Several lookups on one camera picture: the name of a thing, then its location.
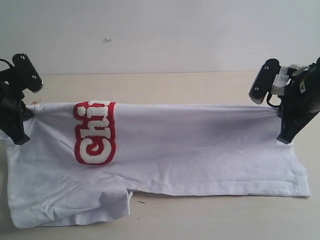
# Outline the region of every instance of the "white wall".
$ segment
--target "white wall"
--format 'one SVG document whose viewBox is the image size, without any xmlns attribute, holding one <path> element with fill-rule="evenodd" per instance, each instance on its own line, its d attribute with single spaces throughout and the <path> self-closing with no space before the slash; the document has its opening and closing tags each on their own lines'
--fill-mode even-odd
<svg viewBox="0 0 320 240">
<path fill-rule="evenodd" d="M 25 52 L 42 75 L 310 64 L 319 14 L 319 0 L 0 0 L 0 58 Z"/>
</svg>

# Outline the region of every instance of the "red and white lettering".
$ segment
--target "red and white lettering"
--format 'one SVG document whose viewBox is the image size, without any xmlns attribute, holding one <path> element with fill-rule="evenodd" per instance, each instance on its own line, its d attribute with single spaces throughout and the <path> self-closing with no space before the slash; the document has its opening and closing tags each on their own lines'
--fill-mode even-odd
<svg viewBox="0 0 320 240">
<path fill-rule="evenodd" d="M 115 102 L 85 101 L 73 108 L 75 119 L 74 155 L 80 164 L 106 165 L 116 153 Z"/>
</svg>

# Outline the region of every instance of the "t-shirt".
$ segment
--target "t-shirt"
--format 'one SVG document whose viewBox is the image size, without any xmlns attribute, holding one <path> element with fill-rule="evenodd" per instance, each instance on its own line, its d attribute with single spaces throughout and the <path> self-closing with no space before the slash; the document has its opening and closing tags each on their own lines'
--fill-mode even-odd
<svg viewBox="0 0 320 240">
<path fill-rule="evenodd" d="M 30 141 L 3 132 L 8 204 L 17 228 L 87 225 L 130 214 L 132 193 L 309 197 L 293 143 L 264 106 L 124 104 L 27 106 Z"/>
</svg>

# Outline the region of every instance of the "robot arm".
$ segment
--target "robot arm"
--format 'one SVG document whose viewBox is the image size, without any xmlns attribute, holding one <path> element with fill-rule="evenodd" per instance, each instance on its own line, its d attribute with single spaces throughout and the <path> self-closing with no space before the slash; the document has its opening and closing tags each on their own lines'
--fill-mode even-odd
<svg viewBox="0 0 320 240">
<path fill-rule="evenodd" d="M 277 59 L 269 59 L 261 67 L 249 97 L 256 104 L 266 102 L 278 108 L 281 130 L 277 140 L 289 144 L 294 137 L 320 111 L 320 58 L 306 66 L 280 66 Z M 277 95 L 280 105 L 270 103 L 272 95 Z"/>
<path fill-rule="evenodd" d="M 24 53 L 13 56 L 14 66 L 4 59 L 0 61 L 9 65 L 8 69 L 0 71 L 0 129 L 16 145 L 22 145 L 30 140 L 25 134 L 23 121 L 34 116 L 22 101 L 25 97 L 23 90 L 37 93 L 42 89 L 43 81 Z"/>
</svg>

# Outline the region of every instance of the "beige table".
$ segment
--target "beige table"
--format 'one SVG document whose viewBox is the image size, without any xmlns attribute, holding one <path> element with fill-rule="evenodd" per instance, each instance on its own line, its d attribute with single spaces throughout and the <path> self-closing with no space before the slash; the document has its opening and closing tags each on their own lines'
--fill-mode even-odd
<svg viewBox="0 0 320 240">
<path fill-rule="evenodd" d="M 253 104 L 255 72 L 44 76 L 30 104 L 109 100 L 132 104 Z M 7 163 L 0 151 L 1 240 L 318 240 L 320 239 L 320 116 L 295 139 L 308 170 L 311 198 L 266 196 L 169 197 L 136 193 L 131 215 L 88 226 L 13 227 L 7 205 Z"/>
</svg>

